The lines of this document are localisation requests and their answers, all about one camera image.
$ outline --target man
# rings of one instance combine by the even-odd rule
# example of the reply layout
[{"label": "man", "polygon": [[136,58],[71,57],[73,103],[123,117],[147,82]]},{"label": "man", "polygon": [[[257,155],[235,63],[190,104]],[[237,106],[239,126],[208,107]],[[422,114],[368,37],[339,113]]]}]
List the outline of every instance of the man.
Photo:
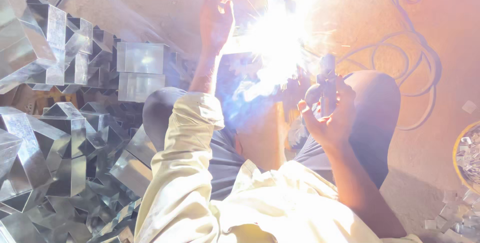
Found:
[{"label": "man", "polygon": [[[135,242],[420,242],[405,237],[378,191],[399,115],[393,79],[374,71],[339,77],[329,117],[317,119],[300,101],[310,132],[304,148],[294,161],[261,173],[221,130],[214,97],[221,50],[234,28],[232,0],[205,0],[200,25],[189,92],[166,88],[145,103],[145,130],[159,152]],[[326,157],[336,187],[317,173]]]}]

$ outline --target cable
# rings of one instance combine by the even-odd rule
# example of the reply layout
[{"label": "cable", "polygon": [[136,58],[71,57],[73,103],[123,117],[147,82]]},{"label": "cable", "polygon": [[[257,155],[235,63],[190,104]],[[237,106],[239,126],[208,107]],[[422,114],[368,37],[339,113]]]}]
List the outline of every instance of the cable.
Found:
[{"label": "cable", "polygon": [[[376,55],[377,49],[381,46],[390,47],[390,48],[398,51],[400,53],[400,55],[403,57],[403,60],[404,60],[404,68],[403,68],[402,72],[400,74],[396,75],[395,77],[393,77],[395,80],[397,80],[397,84],[400,87],[408,79],[408,77],[410,77],[410,75],[418,68],[420,63],[423,60],[425,60],[427,66],[428,66],[428,69],[429,69],[429,81],[428,81],[427,85],[424,86],[418,92],[415,92],[415,93],[402,93],[402,96],[405,96],[405,97],[418,97],[418,96],[422,96],[426,93],[429,93],[429,104],[428,104],[425,112],[423,113],[422,117],[416,123],[414,123],[413,125],[410,125],[410,126],[399,126],[399,125],[397,125],[397,127],[396,127],[397,129],[400,129],[400,130],[412,130],[412,129],[417,129],[418,127],[423,125],[423,123],[425,123],[425,121],[432,114],[432,111],[433,111],[434,106],[435,106],[435,99],[436,99],[436,85],[437,85],[437,83],[440,80],[441,75],[442,75],[442,71],[441,71],[442,70],[442,64],[440,62],[440,57],[438,56],[436,51],[432,47],[429,46],[425,37],[423,37],[422,34],[420,34],[419,32],[417,32],[415,30],[415,28],[413,26],[413,23],[410,20],[410,17],[408,16],[407,12],[400,5],[400,1],[399,0],[391,0],[391,1],[392,1],[392,4],[398,10],[400,16],[402,17],[402,22],[404,24],[405,30],[395,32],[395,33],[392,33],[392,34],[388,34],[387,36],[383,37],[377,43],[369,44],[369,45],[360,47],[358,49],[354,49],[351,52],[348,52],[346,55],[339,58],[339,60],[337,61],[337,64],[339,64],[343,61],[346,61],[346,62],[354,64],[354,65],[356,65],[356,66],[358,66],[362,69],[376,69],[376,67],[375,67],[375,55]],[[408,4],[416,4],[420,0],[405,0],[405,1]],[[409,70],[410,60],[409,60],[409,57],[407,56],[406,52],[397,45],[394,45],[394,44],[391,44],[391,43],[386,43],[386,41],[389,40],[390,38],[396,37],[396,36],[399,36],[399,35],[407,35],[408,37],[413,39],[415,42],[417,42],[419,44],[420,48],[422,49],[422,51],[420,53],[420,56],[418,57],[417,63],[414,66],[412,66],[412,68],[410,70]],[[363,50],[369,49],[369,48],[373,48],[372,54],[370,56],[370,62],[369,62],[370,67],[369,68],[364,66],[363,64],[357,62],[357,61],[354,61],[354,60],[348,58],[348,57],[352,56],[353,54],[356,54],[360,51],[363,51]]]}]

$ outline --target yellow bowl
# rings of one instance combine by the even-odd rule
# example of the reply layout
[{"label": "yellow bowl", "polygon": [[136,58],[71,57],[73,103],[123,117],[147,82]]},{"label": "yellow bowl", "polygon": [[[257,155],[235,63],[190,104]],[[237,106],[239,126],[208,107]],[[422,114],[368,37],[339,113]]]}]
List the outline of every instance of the yellow bowl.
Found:
[{"label": "yellow bowl", "polygon": [[478,127],[480,126],[480,121],[477,121],[473,124],[470,124],[468,127],[466,127],[462,133],[458,136],[458,138],[456,139],[455,141],[455,146],[453,147],[453,166],[455,168],[455,171],[456,171],[456,174],[458,174],[460,180],[462,181],[462,184],[467,186],[469,189],[471,189],[473,192],[477,193],[478,195],[480,195],[480,185],[477,185],[477,184],[471,184],[469,182],[469,180],[466,180],[463,175],[462,175],[462,172],[460,171],[459,169],[459,166],[457,165],[457,152],[459,151],[459,144],[460,144],[460,140],[464,137],[464,135],[469,132],[471,129],[473,129],[474,127]]}]

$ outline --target rolled-up sleeve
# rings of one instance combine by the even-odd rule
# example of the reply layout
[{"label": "rolled-up sleeve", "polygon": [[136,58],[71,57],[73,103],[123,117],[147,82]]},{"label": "rolled-up sleeve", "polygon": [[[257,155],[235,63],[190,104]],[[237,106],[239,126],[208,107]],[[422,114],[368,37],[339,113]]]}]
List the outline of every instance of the rolled-up sleeve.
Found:
[{"label": "rolled-up sleeve", "polygon": [[142,200],[135,242],[216,241],[208,163],[213,131],[224,127],[220,102],[210,94],[188,93],[175,103],[168,126],[165,150],[152,159],[153,180]]}]

